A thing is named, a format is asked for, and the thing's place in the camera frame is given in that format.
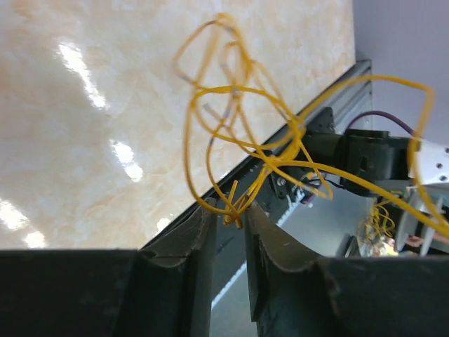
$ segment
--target yellow wire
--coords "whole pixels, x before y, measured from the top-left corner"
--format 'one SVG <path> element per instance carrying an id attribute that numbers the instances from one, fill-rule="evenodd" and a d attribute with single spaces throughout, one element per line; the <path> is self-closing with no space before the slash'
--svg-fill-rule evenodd
<path id="1" fill-rule="evenodd" d="M 386 200 L 377 204 L 373 204 L 371 206 L 370 214 L 362 219 L 362 221 L 358 224 L 356 235 L 360 242 L 373 245 L 381 239 L 382 234 L 388 237 L 393 237 L 391 230 L 394 229 L 395 224 L 394 221 L 389 217 L 388 210 L 382 206 L 386 203 L 389 203 L 389 201 Z"/>
<path id="2" fill-rule="evenodd" d="M 187 50 L 195 38 L 204 31 L 205 28 L 210 27 L 212 32 L 210 34 L 210 38 L 208 40 L 208 45 L 203 55 L 203 61 L 197 73 L 197 76 L 193 79 L 186 73 L 184 73 L 178 66 L 178 62 L 182 57 L 183 53 Z M 208 68 L 212 63 L 213 56 L 217 51 L 217 45 L 221 37 L 221 32 L 226 31 L 229 33 L 232 41 L 228 42 L 224 45 L 222 52 L 219 55 L 220 66 L 224 75 L 229 82 L 228 86 L 219 86 L 214 88 L 205 87 L 202 82 L 206 75 Z M 230 68 L 227 65 L 227 58 L 230 50 L 236 50 L 236 69 L 235 73 L 231 72 Z M 185 81 L 187 81 L 190 85 L 192 85 L 192 99 L 188 104 L 187 115 L 185 121 L 185 129 L 184 129 L 184 152 L 183 152 L 183 160 L 185 166 L 185 174 L 187 179 L 187 184 L 189 189 L 197 200 L 197 202 L 211 211 L 216 213 L 221 213 L 224 218 L 225 224 L 230 224 L 231 222 L 236 221 L 238 227 L 241 227 L 240 216 L 245 211 L 245 209 L 250 205 L 250 203 L 254 200 L 257 193 L 260 191 L 260 188 L 263 185 L 264 180 L 273 172 L 279 174 L 281 177 L 285 178 L 287 181 L 294 183 L 302 188 L 309 188 L 313 193 L 319 195 L 320 197 L 325 197 L 332 199 L 333 193 L 332 190 L 323 178 L 321 171 L 325 171 L 331 174 L 336 174 L 341 176 L 347 180 L 350 180 L 354 183 L 359 184 L 362 187 L 368 188 L 375 193 L 383 196 L 390 202 L 395 203 L 405 211 L 410 212 L 414 217 L 423 222 L 425 225 L 435 228 L 441 234 L 449 237 L 449 226 L 445 221 L 444 217 L 437 211 L 436 207 L 433 205 L 425 187 L 422 186 L 419 168 L 417 167 L 416 161 L 416 151 L 419 146 L 419 139 L 424 131 L 425 125 L 429 118 L 431 108 L 434 103 L 434 92 L 428 87 L 422 84 L 418 84 L 415 82 L 407 81 L 405 79 L 400 79 L 397 77 L 390 76 L 382 76 L 382 75 L 367 75 L 362 76 L 356 79 L 348 79 L 344 81 L 340 81 L 335 85 L 331 86 L 328 90 L 322 93 L 315 101 L 313 101 L 308 107 L 306 107 L 301 114 L 298 116 L 294 115 L 286 106 L 283 101 L 280 90 L 277 88 L 274 80 L 270 77 L 268 71 L 256 60 L 252 60 L 249 57 L 249 54 L 245 47 L 245 42 L 243 39 L 243 35 L 240 29 L 236 26 L 235 20 L 232 16 L 226 13 L 219 13 L 215 16 L 215 19 L 207 22 L 206 24 L 200 26 L 187 40 L 183 43 L 180 50 L 177 52 L 174 60 L 173 60 L 173 68 L 175 73 Z M 268 84 L 274 91 L 275 95 L 269 94 L 262 82 L 260 81 L 259 72 L 261 75 L 265 77 Z M 247 86 L 249 81 L 254 79 L 255 83 L 259 88 L 252 88 Z M 323 164 L 314 163 L 305 149 L 301 139 L 305 134 L 305 119 L 307 116 L 313 112 L 324 100 L 328 99 L 331 95 L 333 95 L 336 91 L 341 90 L 344 87 L 351 86 L 353 84 L 365 81 L 390 81 L 397 84 L 402 84 L 404 86 L 409 86 L 411 88 L 417 88 L 425 91 L 426 99 L 424 102 L 423 112 L 419 120 L 419 124 L 415 130 L 413 137 L 410 140 L 409 148 L 408 148 L 408 166 L 409 169 L 414 173 L 415 178 L 413 179 L 414 184 L 417 186 L 417 190 L 426 204 L 427 208 L 430 210 L 431 214 L 437 219 L 437 222 L 432 221 L 428 217 L 424 216 L 421 212 L 417 211 L 403 200 L 399 199 L 395 195 L 386 190 L 383 190 L 381 187 L 378 187 L 368 181 L 356 177 L 350 173 L 338 170 L 336 168 L 326 166 Z M 288 126 L 287 134 L 279 141 L 266 144 L 266 145 L 258 145 L 253 132 L 249 126 L 248 120 L 246 118 L 246 113 L 243 110 L 243 97 L 245 93 L 253 93 L 256 95 L 264 96 L 268 101 L 274 106 L 277 113 L 279 113 L 285 120 Z M 217 126 L 215 128 L 209 126 L 206 123 L 205 118 L 203 117 L 203 111 L 200 109 L 199 101 L 202 98 L 205 98 L 210 94 L 219 94 L 219 95 L 229 95 L 228 105 L 224 114 L 220 116 L 217 112 L 215 112 L 208 105 L 204 105 L 204 110 L 211 114 L 214 119 L 217 121 Z M 214 190 L 220 196 L 221 199 L 225 202 L 225 208 L 219 209 L 207 204 L 204 200 L 202 200 L 199 193 L 196 191 L 193 181 L 192 174 L 190 171 L 190 138 L 192 133 L 192 119 L 196 117 L 199 121 L 200 125 L 204 127 L 207 132 L 211 134 L 211 138 L 208 144 L 208 148 L 206 151 L 206 168 L 208 172 L 208 177 L 213 185 Z M 243 128 L 248 136 L 250 142 L 243 141 L 238 139 L 233 132 L 233 125 L 236 122 L 237 118 L 240 119 Z M 230 143 L 234 143 L 238 145 L 245 153 L 248 155 L 261 159 L 264 162 L 262 170 L 254 181 L 254 183 L 250 186 L 250 188 L 241 195 L 234 203 L 232 199 L 234 198 L 234 193 L 236 189 L 236 182 L 233 184 L 232 193 L 229 194 L 229 197 L 226 197 L 225 194 L 221 191 L 218 184 L 215 182 L 215 179 L 212 174 L 212 169 L 210 167 L 210 154 L 212 152 L 214 140 L 218 138 L 221 140 L 225 140 Z M 274 149 L 283 145 L 287 145 L 286 149 L 277 157 L 270 156 L 268 157 L 264 150 Z M 298 154 L 303 151 L 307 161 L 296 161 Z M 307 187 L 302 182 L 294 179 L 290 175 L 284 173 L 280 167 L 281 166 L 301 166 L 311 168 L 314 173 L 318 176 L 321 184 L 325 187 L 327 194 L 314 188 Z M 386 216 L 384 221 L 389 221 L 391 219 Z"/>

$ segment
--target mechanical component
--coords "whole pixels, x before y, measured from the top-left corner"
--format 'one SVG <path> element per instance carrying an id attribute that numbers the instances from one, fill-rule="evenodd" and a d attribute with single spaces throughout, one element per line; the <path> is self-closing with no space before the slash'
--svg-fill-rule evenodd
<path id="1" fill-rule="evenodd" d="M 417 153 L 420 176 L 426 185 L 444 183 L 449 177 L 449 154 L 447 148 L 421 140 L 420 151 Z"/>
<path id="2" fill-rule="evenodd" d="M 273 189 L 274 194 L 279 198 L 279 199 L 285 199 L 287 196 L 287 180 L 285 180 L 284 178 L 282 178 L 281 176 L 279 176 L 276 173 L 272 173 L 269 175 L 269 183 Z"/>
<path id="3" fill-rule="evenodd" d="M 198 208 L 142 251 L 2 251 L 0 335 L 209 336 L 215 238 Z"/>
<path id="4" fill-rule="evenodd" d="M 388 131 L 349 129 L 344 135 L 306 133 L 303 143 L 314 161 L 371 183 L 409 180 L 406 166 L 408 138 L 389 137 Z M 363 197 L 374 196 L 371 191 L 348 180 L 340 179 L 340 184 Z"/>
<path id="5" fill-rule="evenodd" d="M 424 202 L 421 200 L 417 191 L 413 191 L 410 196 L 409 204 L 423 213 L 430 213 Z M 436 203 L 438 212 L 441 212 L 443 207 L 443 198 L 438 198 Z M 396 236 L 394 238 L 394 248 L 397 251 L 402 251 L 406 245 L 407 239 L 410 235 L 415 235 L 418 226 L 418 220 L 408 212 L 403 212 L 398 224 Z M 430 248 L 432 239 L 434 238 L 435 229 L 427 226 L 423 226 L 421 236 L 424 238 L 424 243 L 421 245 L 420 255 L 427 255 L 427 251 Z"/>
<path id="6" fill-rule="evenodd" d="M 245 213 L 260 337 L 447 336 L 449 258 L 323 258 L 253 204 Z"/>

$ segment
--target marble surface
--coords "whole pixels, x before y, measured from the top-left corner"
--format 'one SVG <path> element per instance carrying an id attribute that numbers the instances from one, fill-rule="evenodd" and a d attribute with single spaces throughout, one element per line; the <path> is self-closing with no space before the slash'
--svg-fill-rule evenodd
<path id="1" fill-rule="evenodd" d="M 193 202 L 181 157 L 190 88 L 170 62 L 219 11 L 292 110 L 354 64 L 351 0 L 0 1 L 1 248 L 140 247 Z M 198 67 L 201 43 L 182 66 Z M 282 124 L 265 102 L 246 108 L 261 142 Z M 207 140 L 195 126 L 201 192 Z M 244 153 L 219 144 L 213 158 L 218 179 Z"/>

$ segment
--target black cable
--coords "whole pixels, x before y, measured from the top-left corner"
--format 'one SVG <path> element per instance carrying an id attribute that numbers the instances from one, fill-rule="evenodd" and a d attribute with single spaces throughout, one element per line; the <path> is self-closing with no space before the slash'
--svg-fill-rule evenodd
<path id="1" fill-rule="evenodd" d="M 327 181 L 328 183 L 334 185 L 336 188 L 341 188 L 341 189 L 343 189 L 343 190 L 346 189 L 345 186 L 341 186 L 340 184 L 337 184 L 336 182 L 333 182 L 333 181 L 331 181 L 331 180 L 329 180 L 329 179 L 324 179 L 324 180 Z M 321 180 L 319 180 L 319 179 L 311 179 L 311 180 L 309 180 L 309 181 L 307 181 L 307 182 L 305 182 L 305 183 L 306 183 L 306 184 L 307 184 L 307 183 L 315 183 L 315 182 L 318 182 L 318 181 L 321 182 Z"/>

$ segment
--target tangled yellow wire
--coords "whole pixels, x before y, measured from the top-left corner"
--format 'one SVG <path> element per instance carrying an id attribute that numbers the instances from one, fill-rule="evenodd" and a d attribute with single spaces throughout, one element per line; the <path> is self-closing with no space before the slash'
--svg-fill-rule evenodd
<path id="1" fill-rule="evenodd" d="M 394 221 L 389 217 L 388 210 L 383 206 L 389 201 L 382 201 L 371 206 L 371 212 L 359 224 L 357 238 L 361 243 L 373 245 L 382 239 L 382 235 L 393 238 Z"/>
<path id="2" fill-rule="evenodd" d="M 203 55 L 203 62 L 199 68 L 197 75 L 192 78 L 183 72 L 178 63 L 179 59 L 182 57 L 183 53 L 186 51 L 187 47 L 197 38 L 205 28 L 211 27 L 211 34 L 208 40 L 208 44 L 206 50 Z M 207 88 L 202 83 L 206 74 L 207 69 L 210 67 L 211 60 L 217 53 L 217 48 L 220 40 L 220 36 L 223 32 L 227 32 L 232 41 L 227 42 L 222 48 L 219 54 L 219 61 L 222 71 L 229 82 L 228 86 L 219 86 L 213 88 Z M 227 64 L 227 59 L 231 50 L 236 51 L 237 62 L 236 69 L 234 72 L 230 70 Z M 276 172 L 281 177 L 290 181 L 297 186 L 309 190 L 320 197 L 332 199 L 333 193 L 332 190 L 327 184 L 326 180 L 321 175 L 320 171 L 325 171 L 327 173 L 335 174 L 337 176 L 341 176 L 347 180 L 350 180 L 354 183 L 359 184 L 360 186 L 366 187 L 369 190 L 383 196 L 385 199 L 395 203 L 405 211 L 410 212 L 414 215 L 419 221 L 424 223 L 425 225 L 431 226 L 439 231 L 441 234 L 449 237 L 449 224 L 445 221 L 443 216 L 437 211 L 436 207 L 433 205 L 427 191 L 422 186 L 420 182 L 420 175 L 417 167 L 417 162 L 415 161 L 415 153 L 418 149 L 419 139 L 422 135 L 426 122 L 429 118 L 431 108 L 434 103 L 434 92 L 427 86 L 422 84 L 417 84 L 411 81 L 407 81 L 405 79 L 400 79 L 396 77 L 390 76 L 380 76 L 380 75 L 370 75 L 363 76 L 357 79 L 348 79 L 345 81 L 340 81 L 330 87 L 327 91 L 322 93 L 314 102 L 312 102 L 308 107 L 306 107 L 301 114 L 295 115 L 293 114 L 284 103 L 281 93 L 279 92 L 276 84 L 273 79 L 270 77 L 268 71 L 256 60 L 250 58 L 246 47 L 245 41 L 243 39 L 243 35 L 240 29 L 237 27 L 233 17 L 226 13 L 218 13 L 215 16 L 215 19 L 209 21 L 202 26 L 200 26 L 187 40 L 183 43 L 180 50 L 176 53 L 173 60 L 173 69 L 175 73 L 183 80 L 187 81 L 192 86 L 192 99 L 190 100 L 187 108 L 187 116 L 185 120 L 185 130 L 184 130 L 184 165 L 185 165 L 185 174 L 187 179 L 187 184 L 194 198 L 197 200 L 199 205 L 205 207 L 211 211 L 222 214 L 225 225 L 236 222 L 237 227 L 242 227 L 241 224 L 241 214 L 246 210 L 246 208 L 251 204 L 254 200 L 264 180 L 271 174 L 272 172 Z M 275 95 L 271 95 L 267 92 L 265 87 L 262 85 L 260 81 L 259 74 L 263 74 L 270 86 L 272 87 Z M 259 88 L 248 87 L 247 84 L 250 79 L 254 79 L 255 83 Z M 361 179 L 357 176 L 354 176 L 345 171 L 333 168 L 331 166 L 314 163 L 302 144 L 302 137 L 305 134 L 306 128 L 304 124 L 305 118 L 314 111 L 324 100 L 329 98 L 336 91 L 341 90 L 346 86 L 351 86 L 352 84 L 364 81 L 391 81 L 398 84 L 403 84 L 405 86 L 409 86 L 412 88 L 417 88 L 426 92 L 426 99 L 424 103 L 424 108 L 422 115 L 420 117 L 420 122 L 418 127 L 416 128 L 414 137 L 410 139 L 410 145 L 408 148 L 408 165 L 411 170 L 415 174 L 415 178 L 413 179 L 414 184 L 417 186 L 417 190 L 423 200 L 423 202 L 428 206 L 428 209 L 431 211 L 432 215 L 435 216 L 438 222 L 434 222 L 430 220 L 428 217 L 423 215 L 421 212 L 417 211 L 410 205 L 408 205 L 403 200 L 399 199 L 392 193 L 378 187 L 368 181 Z M 279 141 L 266 144 L 266 145 L 258 145 L 255 141 L 255 137 L 253 132 L 250 129 L 248 120 L 246 119 L 246 114 L 243 111 L 242 101 L 244 98 L 244 93 L 255 93 L 257 95 L 262 95 L 274 106 L 276 111 L 284 118 L 286 124 L 289 128 L 287 134 Z M 208 105 L 204 105 L 203 108 L 206 113 L 212 115 L 217 121 L 217 126 L 214 128 L 209 126 L 206 123 L 206 119 L 202 115 L 202 111 L 199 107 L 199 98 L 208 95 L 208 94 L 219 94 L 219 95 L 228 95 L 228 103 L 227 107 L 222 115 L 218 114 Z M 204 127 L 207 132 L 211 134 L 210 142 L 208 144 L 206 150 L 206 168 L 208 177 L 213 185 L 214 190 L 220 196 L 220 198 L 225 202 L 226 206 L 224 209 L 219 209 L 207 204 L 201 196 L 196 191 L 194 184 L 192 182 L 192 173 L 190 171 L 190 137 L 191 137 L 191 129 L 192 129 L 192 119 L 196 117 Z M 250 143 L 246 141 L 239 140 L 233 131 L 233 126 L 235 125 L 237 119 L 240 119 L 247 136 L 250 139 Z M 234 194 L 236 191 L 237 181 L 234 181 L 232 185 L 231 192 L 229 193 L 229 197 L 222 192 L 217 182 L 215 182 L 212 174 L 212 170 L 210 167 L 210 153 L 213 148 L 214 139 L 219 138 L 221 140 L 225 140 L 227 142 L 234 143 L 238 145 L 246 154 L 261 159 L 264 162 L 262 170 L 254 181 L 254 183 L 249 187 L 249 189 L 241 195 L 236 201 L 234 201 Z M 288 145 L 287 148 L 277 157 L 268 157 L 264 150 L 272 150 L 278 148 L 282 145 Z M 297 155 L 303 151 L 307 161 L 298 161 L 295 160 Z M 314 170 L 315 174 L 318 176 L 321 184 L 327 190 L 327 194 L 316 189 L 315 187 L 308 187 L 301 183 L 300 181 L 294 179 L 290 175 L 284 173 L 279 167 L 280 166 L 301 166 L 307 167 Z"/>

